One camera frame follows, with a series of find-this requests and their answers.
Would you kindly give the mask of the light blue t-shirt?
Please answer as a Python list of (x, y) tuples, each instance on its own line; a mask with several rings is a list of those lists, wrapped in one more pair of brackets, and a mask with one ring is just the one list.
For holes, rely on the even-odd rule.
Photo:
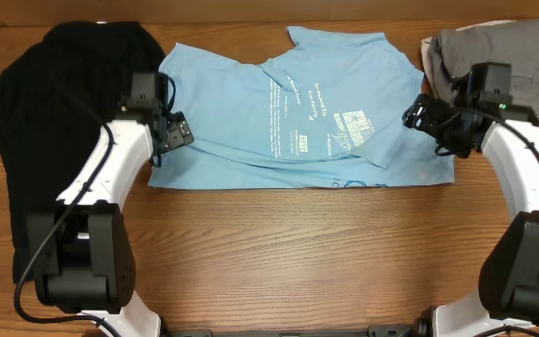
[(452, 183), (454, 161), (403, 125), (423, 73), (382, 33), (288, 28), (291, 50), (244, 64), (184, 44), (160, 69), (194, 141), (152, 187), (187, 190)]

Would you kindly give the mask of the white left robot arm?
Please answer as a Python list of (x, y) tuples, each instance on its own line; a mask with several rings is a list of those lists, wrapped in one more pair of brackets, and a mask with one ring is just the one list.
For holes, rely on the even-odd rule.
[(175, 81), (137, 72), (115, 117), (76, 178), (49, 206), (27, 217), (31, 259), (14, 307), (37, 324), (90, 321), (107, 336), (166, 336), (164, 318), (136, 293), (136, 262), (123, 207), (141, 167), (193, 142)]

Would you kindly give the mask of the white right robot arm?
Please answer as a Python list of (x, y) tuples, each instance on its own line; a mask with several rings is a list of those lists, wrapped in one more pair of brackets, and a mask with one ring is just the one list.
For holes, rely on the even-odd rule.
[(497, 336), (539, 328), (539, 119), (510, 94), (512, 68), (480, 63), (450, 102), (420, 94), (402, 116), (436, 140), (439, 156), (481, 153), (493, 166), (511, 223), (485, 260), (477, 289), (427, 309), (408, 336)]

